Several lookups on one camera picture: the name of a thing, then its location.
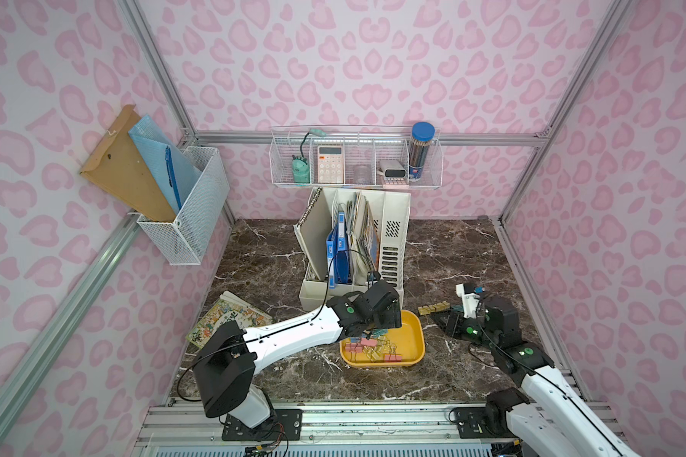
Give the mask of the white desktop file organizer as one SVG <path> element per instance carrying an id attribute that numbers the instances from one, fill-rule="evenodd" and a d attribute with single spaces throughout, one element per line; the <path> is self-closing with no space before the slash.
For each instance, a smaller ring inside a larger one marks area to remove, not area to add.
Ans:
<path id="1" fill-rule="evenodd" d="M 315 188 L 295 224 L 309 266 L 299 299 L 314 310 L 325 297 L 367 291 L 374 274 L 403 296 L 411 196 L 405 192 Z"/>

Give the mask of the clear wall shelf organizer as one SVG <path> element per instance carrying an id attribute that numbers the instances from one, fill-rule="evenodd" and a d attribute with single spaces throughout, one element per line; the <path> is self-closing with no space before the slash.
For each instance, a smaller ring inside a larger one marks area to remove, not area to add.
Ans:
<path id="1" fill-rule="evenodd" d="M 299 154 L 299 144 L 310 129 L 322 129 L 327 135 L 311 135 L 304 145 L 304 153 L 310 164 L 310 184 L 293 182 L 293 156 Z M 272 182 L 279 187 L 334 187 L 366 188 L 379 190 L 405 190 L 423 188 L 433 190 L 442 184 L 443 153 L 440 131 L 429 148 L 426 163 L 419 180 L 410 180 L 403 187 L 383 187 L 378 176 L 379 162 L 392 159 L 400 162 L 409 172 L 408 152 L 412 126 L 298 126 L 280 127 L 272 130 L 270 160 Z M 343 184 L 319 184 L 317 182 L 317 147 L 321 145 L 342 145 L 345 159 L 345 182 Z M 375 174 L 375 183 L 370 186 L 354 184 L 354 167 L 368 165 Z"/>

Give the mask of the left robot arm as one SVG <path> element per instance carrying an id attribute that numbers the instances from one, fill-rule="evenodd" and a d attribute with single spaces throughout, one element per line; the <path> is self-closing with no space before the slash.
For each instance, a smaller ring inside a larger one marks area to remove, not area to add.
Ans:
<path id="1" fill-rule="evenodd" d="M 189 371 L 206 417 L 230 415 L 254 430 L 274 417 L 268 395 L 253 384 L 255 375 L 308 348 L 400 327 L 399 294 L 379 280 L 365 291 L 333 296 L 312 312 L 274 325 L 242 329 L 227 322 L 196 354 Z"/>

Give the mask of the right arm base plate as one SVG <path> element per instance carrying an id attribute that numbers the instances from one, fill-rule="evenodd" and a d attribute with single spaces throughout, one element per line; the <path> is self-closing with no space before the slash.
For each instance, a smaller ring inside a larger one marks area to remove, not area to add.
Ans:
<path id="1" fill-rule="evenodd" d="M 499 406 L 489 403 L 484 407 L 455 407 L 447 418 L 457 426 L 460 439 L 515 439 L 507 419 L 517 413 L 540 415 L 540 411 L 530 404 Z"/>

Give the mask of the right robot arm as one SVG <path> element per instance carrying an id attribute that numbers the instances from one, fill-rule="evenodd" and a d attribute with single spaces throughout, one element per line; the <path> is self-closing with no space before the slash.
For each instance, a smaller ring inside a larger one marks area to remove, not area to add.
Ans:
<path id="1" fill-rule="evenodd" d="M 514 383 L 487 396 L 480 426 L 493 437 L 513 436 L 538 456 L 636 456 L 567 382 L 537 344 L 522 337 L 511 301 L 473 284 L 460 284 L 461 303 L 431 317 L 453 339 L 491 352 Z"/>

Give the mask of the pink white calculator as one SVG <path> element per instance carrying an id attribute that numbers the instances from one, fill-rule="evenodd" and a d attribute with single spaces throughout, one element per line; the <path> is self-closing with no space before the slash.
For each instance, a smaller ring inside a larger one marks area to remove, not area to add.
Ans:
<path id="1" fill-rule="evenodd" d="M 317 182 L 319 184 L 343 184 L 345 182 L 345 159 L 342 145 L 317 147 Z"/>

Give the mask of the books in organizer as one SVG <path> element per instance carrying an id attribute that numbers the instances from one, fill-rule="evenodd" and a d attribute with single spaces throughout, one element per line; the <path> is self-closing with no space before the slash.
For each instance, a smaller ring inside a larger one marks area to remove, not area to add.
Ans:
<path id="1" fill-rule="evenodd" d="M 349 247 L 353 267 L 353 284 L 366 286 L 370 272 L 377 271 L 378 234 L 377 224 L 368 199 L 358 192 L 350 211 Z"/>

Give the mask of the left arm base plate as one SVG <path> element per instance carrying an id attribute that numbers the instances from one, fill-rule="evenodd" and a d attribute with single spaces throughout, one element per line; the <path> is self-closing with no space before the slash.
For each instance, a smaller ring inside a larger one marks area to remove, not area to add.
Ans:
<path id="1" fill-rule="evenodd" d="M 225 442 L 298 441 L 303 419 L 302 409 L 277 409 L 255 428 L 228 415 L 224 421 L 222 440 Z"/>

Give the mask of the yellow plastic storage box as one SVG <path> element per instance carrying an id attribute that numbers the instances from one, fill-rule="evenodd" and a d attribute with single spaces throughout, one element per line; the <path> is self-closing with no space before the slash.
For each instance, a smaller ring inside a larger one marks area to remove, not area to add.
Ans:
<path id="1" fill-rule="evenodd" d="M 425 355 L 425 340 L 423 328 L 419 318 L 409 310 L 401 313 L 402 326 L 399 329 L 389 329 L 388 333 L 377 339 L 379 345 L 374 350 L 366 350 L 362 353 L 352 353 L 344 350 L 344 346 L 350 338 L 339 343 L 339 352 L 344 362 L 352 368 L 392 368 L 411 367 L 419 363 Z M 386 363 L 384 355 L 394 353 L 403 356 L 400 363 Z"/>

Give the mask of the light blue document folder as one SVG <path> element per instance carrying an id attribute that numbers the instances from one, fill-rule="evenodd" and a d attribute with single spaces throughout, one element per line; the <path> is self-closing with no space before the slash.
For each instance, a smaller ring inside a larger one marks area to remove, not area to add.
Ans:
<path id="1" fill-rule="evenodd" d="M 129 136 L 173 213 L 179 213 L 202 171 L 169 140 L 149 115 L 144 115 L 129 130 Z"/>

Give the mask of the blue binder folder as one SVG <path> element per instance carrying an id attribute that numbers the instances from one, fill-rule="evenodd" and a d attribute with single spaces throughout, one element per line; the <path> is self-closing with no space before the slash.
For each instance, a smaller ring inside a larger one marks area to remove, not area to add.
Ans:
<path id="1" fill-rule="evenodd" d="M 332 231 L 326 240 L 328 263 L 328 287 L 335 289 L 340 284 L 349 284 L 351 267 L 347 220 L 344 211 L 338 211 L 333 221 Z"/>

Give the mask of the illustrated children's book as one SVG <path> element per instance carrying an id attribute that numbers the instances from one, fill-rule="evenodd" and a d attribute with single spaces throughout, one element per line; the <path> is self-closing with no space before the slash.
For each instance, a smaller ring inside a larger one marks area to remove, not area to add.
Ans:
<path id="1" fill-rule="evenodd" d="M 240 329 L 264 327 L 272 324 L 272 316 L 230 291 L 224 291 L 187 334 L 186 340 L 196 348 L 203 348 L 213 334 L 228 322 L 236 322 Z"/>

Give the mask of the white mesh wall basket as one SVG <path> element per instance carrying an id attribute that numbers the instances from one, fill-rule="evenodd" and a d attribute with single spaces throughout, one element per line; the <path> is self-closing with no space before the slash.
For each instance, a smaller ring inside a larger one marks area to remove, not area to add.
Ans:
<path id="1" fill-rule="evenodd" d="M 231 187 L 219 149 L 188 147 L 183 152 L 205 168 L 175 220 L 152 222 L 140 215 L 137 224 L 172 266 L 197 266 L 209 247 Z"/>

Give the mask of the green desk lamp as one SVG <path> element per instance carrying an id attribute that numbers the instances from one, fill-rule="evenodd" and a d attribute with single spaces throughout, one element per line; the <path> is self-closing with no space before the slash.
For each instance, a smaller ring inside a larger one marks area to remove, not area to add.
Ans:
<path id="1" fill-rule="evenodd" d="M 325 137 L 327 133 L 322 131 L 322 129 L 310 129 L 310 131 L 304 135 L 299 144 L 299 154 L 293 156 L 292 172 L 293 182 L 295 182 L 295 184 L 305 185 L 312 182 L 310 164 L 304 153 L 304 145 L 311 135 Z"/>

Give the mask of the pink binder clip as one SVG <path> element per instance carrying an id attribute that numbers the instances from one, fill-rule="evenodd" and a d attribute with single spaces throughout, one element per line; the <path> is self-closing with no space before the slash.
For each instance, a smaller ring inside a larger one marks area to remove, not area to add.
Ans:
<path id="1" fill-rule="evenodd" d="M 379 345 L 377 339 L 368 338 L 351 338 L 348 343 L 345 344 L 344 350 L 352 353 L 362 353 L 366 350 L 374 350 Z"/>
<path id="2" fill-rule="evenodd" d="M 403 361 L 403 356 L 394 353 L 385 354 L 384 361 L 386 363 L 400 363 Z"/>

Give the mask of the clear glass jar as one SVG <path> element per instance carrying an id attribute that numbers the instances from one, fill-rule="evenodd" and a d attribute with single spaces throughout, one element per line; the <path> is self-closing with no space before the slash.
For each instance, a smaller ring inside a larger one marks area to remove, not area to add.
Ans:
<path id="1" fill-rule="evenodd" d="M 354 167 L 354 184 L 358 186 L 370 186 L 375 183 L 375 174 L 368 165 L 356 165 Z"/>

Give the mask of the white digital clock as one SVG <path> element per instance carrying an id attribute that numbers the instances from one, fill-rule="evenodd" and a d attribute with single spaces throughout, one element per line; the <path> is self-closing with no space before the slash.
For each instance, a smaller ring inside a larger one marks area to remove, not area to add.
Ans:
<path id="1" fill-rule="evenodd" d="M 400 162 L 384 159 L 378 166 L 377 173 L 383 187 L 403 187 L 408 184 L 408 170 Z"/>

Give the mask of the grey spiral notebook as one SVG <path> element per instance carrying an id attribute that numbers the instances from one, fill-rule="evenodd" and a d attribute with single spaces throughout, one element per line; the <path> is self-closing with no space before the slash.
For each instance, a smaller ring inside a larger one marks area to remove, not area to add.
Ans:
<path id="1" fill-rule="evenodd" d="M 328 275 L 327 238 L 333 229 L 333 217 L 324 188 L 314 188 L 308 205 L 293 227 L 302 251 L 308 258 L 317 281 Z"/>

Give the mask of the brown kraft envelope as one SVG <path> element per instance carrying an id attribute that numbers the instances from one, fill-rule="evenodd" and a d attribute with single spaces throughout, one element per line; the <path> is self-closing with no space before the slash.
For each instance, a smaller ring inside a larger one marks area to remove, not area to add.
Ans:
<path id="1" fill-rule="evenodd" d="M 129 136 L 140 119 L 135 105 L 126 105 L 79 173 L 151 221 L 172 222 L 175 212 Z"/>

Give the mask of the blue lid pencil tube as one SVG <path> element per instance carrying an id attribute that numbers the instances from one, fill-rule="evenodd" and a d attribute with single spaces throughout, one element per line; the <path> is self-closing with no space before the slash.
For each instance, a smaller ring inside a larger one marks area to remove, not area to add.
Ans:
<path id="1" fill-rule="evenodd" d="M 436 128 L 424 121 L 413 124 L 408 152 L 409 179 L 419 180 L 432 145 Z"/>

